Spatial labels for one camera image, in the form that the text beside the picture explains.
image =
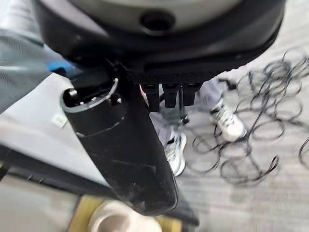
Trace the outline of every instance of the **yellow object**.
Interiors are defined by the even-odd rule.
[[[169,217],[157,217],[156,220],[159,222],[162,232],[181,232],[182,222]]]
[[[101,198],[83,196],[76,208],[68,232],[87,232],[91,216],[103,202]]]
[[[76,208],[68,232],[87,232],[93,213],[103,202],[102,198],[83,196]],[[182,222],[179,220],[168,217],[156,217],[155,219],[159,222],[162,232],[182,231]]]

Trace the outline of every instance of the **floor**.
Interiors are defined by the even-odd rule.
[[[261,57],[229,73],[239,79],[248,69],[260,68],[281,58],[286,49],[301,46],[309,52],[309,2],[289,0],[286,17],[276,43]],[[303,100],[301,119],[309,116],[309,78],[303,79],[303,90],[298,96]],[[227,93],[226,100],[233,107],[239,98]],[[212,131],[207,113],[191,107],[191,122],[187,125],[197,133]],[[167,112],[174,117],[175,112]],[[250,125],[255,115],[244,117]],[[185,157],[202,167],[209,165],[214,155],[198,156],[192,150],[194,135],[186,130],[188,143]],[[309,171],[300,165],[297,153],[309,134],[298,128],[288,127],[284,137],[276,142],[253,141],[253,155],[266,168],[274,155],[279,155],[279,171],[269,175],[255,187],[234,187],[226,183],[219,170],[199,175],[185,170],[178,184],[190,205],[199,215],[198,232],[307,232],[309,231]],[[1,231],[64,231],[77,201],[76,196],[63,194],[15,179],[4,179],[0,184]]]
[[[276,43],[261,57],[229,73],[240,79],[249,69],[264,67],[267,63],[281,58],[285,50],[303,47],[309,52],[309,2],[290,0],[287,3],[286,17]],[[309,122],[309,77],[303,79],[303,89],[298,95],[304,104],[300,119]],[[239,101],[236,93],[225,95],[231,108]],[[197,112],[197,107],[188,109],[191,119],[187,127],[202,134],[212,132],[213,126],[207,120],[207,113]],[[173,118],[177,112],[167,112]],[[243,115],[250,125],[256,114]],[[209,167],[216,154],[199,156],[192,150],[194,135],[182,129],[188,136],[185,157],[199,168]],[[273,128],[264,128],[261,135],[273,133]],[[178,184],[190,205],[199,215],[201,225],[198,232],[307,232],[309,231],[309,171],[298,161],[298,150],[309,137],[304,130],[287,127],[285,135],[274,141],[253,141],[253,157],[266,169],[275,155],[280,157],[279,171],[270,174],[255,187],[234,187],[226,183],[219,170],[206,175],[196,175],[186,169]],[[239,150],[230,149],[229,155]]]
[[[79,197],[12,177],[0,183],[0,230],[64,232]]]

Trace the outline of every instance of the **chair leg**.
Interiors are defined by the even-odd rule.
[[[183,86],[180,86],[179,91],[179,118],[180,118],[180,123],[185,125],[189,122],[188,115],[186,114],[185,111],[185,106],[183,105]]]

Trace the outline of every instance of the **mesh grille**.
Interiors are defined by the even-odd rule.
[[[188,72],[169,74],[130,73],[129,77],[134,83],[173,84],[173,83],[200,83],[209,81],[223,71]]]

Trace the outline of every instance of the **gray carpet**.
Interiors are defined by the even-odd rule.
[[[281,58],[285,50],[301,46],[309,52],[309,2],[288,1],[286,17],[276,43],[261,57],[238,70],[223,73],[240,79],[249,69],[260,68]],[[297,55],[290,55],[296,60]],[[309,123],[309,77],[303,79],[303,89],[297,98],[304,104],[300,119]],[[231,108],[239,101],[236,93],[228,92],[225,99]],[[287,103],[286,108],[295,107]],[[212,132],[207,113],[198,112],[198,105],[189,107],[191,119],[188,127],[197,133]],[[177,111],[165,110],[167,118],[175,119]],[[243,120],[250,126],[257,114],[243,114]],[[209,167],[216,159],[215,153],[199,156],[192,150],[194,135],[181,128],[188,136],[185,158],[198,168]],[[263,127],[259,135],[269,136],[278,132],[275,127]],[[206,175],[196,175],[186,169],[177,181],[187,201],[199,215],[201,225],[198,232],[308,232],[309,231],[309,171],[298,161],[298,150],[309,138],[309,133],[297,127],[287,126],[285,135],[276,141],[255,141],[253,156],[262,168],[267,169],[275,155],[280,164],[263,182],[255,187],[234,187],[226,183],[219,170]],[[229,149],[229,155],[239,153],[239,148]]]

